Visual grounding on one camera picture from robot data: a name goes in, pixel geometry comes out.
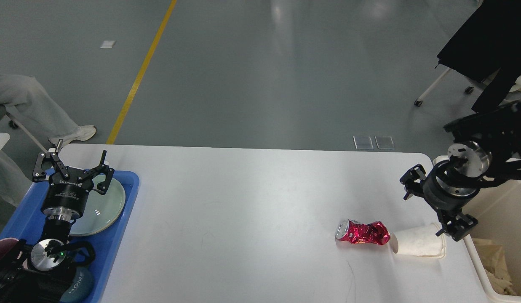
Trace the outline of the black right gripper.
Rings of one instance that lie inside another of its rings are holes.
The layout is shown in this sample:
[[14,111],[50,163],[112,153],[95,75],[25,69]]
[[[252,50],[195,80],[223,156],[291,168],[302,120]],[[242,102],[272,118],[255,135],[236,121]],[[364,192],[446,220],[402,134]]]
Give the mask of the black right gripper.
[[399,182],[406,192],[403,196],[405,201],[412,196],[424,198],[435,210],[441,223],[435,235],[445,234],[458,242],[478,225],[478,219],[463,213],[462,208],[478,195],[480,189],[449,185],[441,179],[441,173],[445,173],[447,168],[448,161],[440,161],[426,177],[424,167],[416,164],[401,176]]

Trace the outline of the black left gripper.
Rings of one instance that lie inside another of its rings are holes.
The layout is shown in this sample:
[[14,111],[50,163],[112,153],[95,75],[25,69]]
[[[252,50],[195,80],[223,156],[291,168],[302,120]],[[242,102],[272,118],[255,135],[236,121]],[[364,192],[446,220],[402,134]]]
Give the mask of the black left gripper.
[[[83,217],[89,192],[95,191],[98,194],[106,194],[110,188],[110,184],[115,170],[105,163],[107,151],[103,150],[100,163],[89,170],[83,170],[80,176],[73,176],[70,179],[70,173],[64,163],[59,158],[59,152],[62,148],[63,140],[59,139],[54,151],[44,151],[39,153],[36,159],[35,167],[32,172],[32,181],[42,182],[49,180],[49,188],[43,204],[41,212],[50,217],[59,211],[66,211],[71,214],[71,219]],[[45,163],[50,163],[55,173],[50,177],[43,168]],[[104,180],[94,183],[94,178],[104,175]]]

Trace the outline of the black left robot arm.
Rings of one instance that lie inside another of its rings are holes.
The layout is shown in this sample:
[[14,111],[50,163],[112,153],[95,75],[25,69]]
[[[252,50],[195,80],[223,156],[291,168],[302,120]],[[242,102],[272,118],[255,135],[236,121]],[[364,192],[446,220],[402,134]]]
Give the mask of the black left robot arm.
[[43,231],[33,245],[25,239],[0,240],[0,303],[59,303],[75,285],[83,286],[84,270],[96,259],[86,240],[70,241],[72,225],[83,217],[91,192],[104,195],[114,169],[105,163],[107,151],[92,169],[64,165],[59,149],[41,153],[33,182],[48,182],[41,206]]

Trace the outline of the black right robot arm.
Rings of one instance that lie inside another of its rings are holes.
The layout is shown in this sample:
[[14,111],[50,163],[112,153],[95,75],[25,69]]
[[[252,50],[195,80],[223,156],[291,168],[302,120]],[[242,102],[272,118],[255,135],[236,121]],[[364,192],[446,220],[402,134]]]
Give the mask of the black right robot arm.
[[448,158],[430,171],[417,164],[400,182],[403,199],[420,197],[435,211],[441,225],[435,235],[459,241],[478,224],[462,210],[480,190],[521,181],[521,101],[454,120],[444,130],[454,137]]

